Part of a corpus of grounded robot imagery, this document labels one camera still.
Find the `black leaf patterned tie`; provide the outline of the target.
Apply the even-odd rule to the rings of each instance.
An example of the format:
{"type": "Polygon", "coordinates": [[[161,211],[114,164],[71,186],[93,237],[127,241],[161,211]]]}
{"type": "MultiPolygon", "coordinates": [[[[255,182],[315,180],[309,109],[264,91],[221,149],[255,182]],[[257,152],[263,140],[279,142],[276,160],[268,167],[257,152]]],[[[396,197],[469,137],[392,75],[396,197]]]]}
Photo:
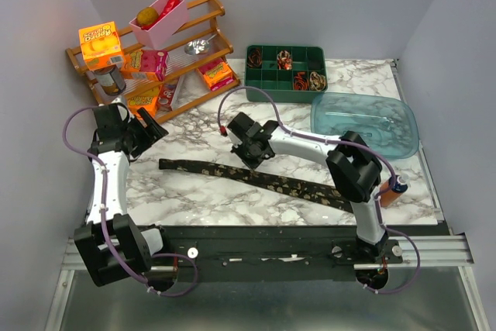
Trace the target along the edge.
{"type": "Polygon", "coordinates": [[[202,160],[171,160],[160,158],[160,170],[183,171],[238,181],[257,188],[277,192],[320,205],[352,213],[350,204],[332,185],[319,184],[297,178],[278,176],[240,167],[217,164],[202,160]]]}

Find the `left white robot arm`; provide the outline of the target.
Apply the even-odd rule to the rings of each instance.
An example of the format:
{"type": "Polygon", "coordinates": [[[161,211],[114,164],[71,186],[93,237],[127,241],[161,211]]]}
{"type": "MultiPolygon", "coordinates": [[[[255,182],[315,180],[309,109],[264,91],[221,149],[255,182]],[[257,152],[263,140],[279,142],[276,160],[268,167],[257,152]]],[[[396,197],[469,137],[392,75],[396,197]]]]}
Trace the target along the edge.
{"type": "Polygon", "coordinates": [[[74,242],[97,286],[124,278],[145,284],[151,264],[168,262],[172,247],[159,228],[140,231],[128,214],[127,175],[131,163],[168,132],[144,108],[133,115],[120,98],[91,110],[96,129],[81,155],[91,160],[94,187],[74,242]]]}

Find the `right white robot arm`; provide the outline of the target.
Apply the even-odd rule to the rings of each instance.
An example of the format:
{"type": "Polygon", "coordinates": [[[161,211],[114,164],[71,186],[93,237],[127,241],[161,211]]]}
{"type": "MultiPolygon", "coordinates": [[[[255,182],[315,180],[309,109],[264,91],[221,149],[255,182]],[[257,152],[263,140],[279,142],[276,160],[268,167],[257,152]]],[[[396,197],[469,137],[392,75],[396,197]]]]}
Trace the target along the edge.
{"type": "Polygon", "coordinates": [[[261,125],[247,114],[237,114],[219,128],[232,141],[232,152],[251,170],[277,155],[288,155],[329,169],[339,195],[351,204],[356,220],[356,254],[372,263],[384,254],[388,234],[373,194],[379,191],[382,166],[363,139],[349,131],[344,136],[299,132],[276,120],[261,125]]]}

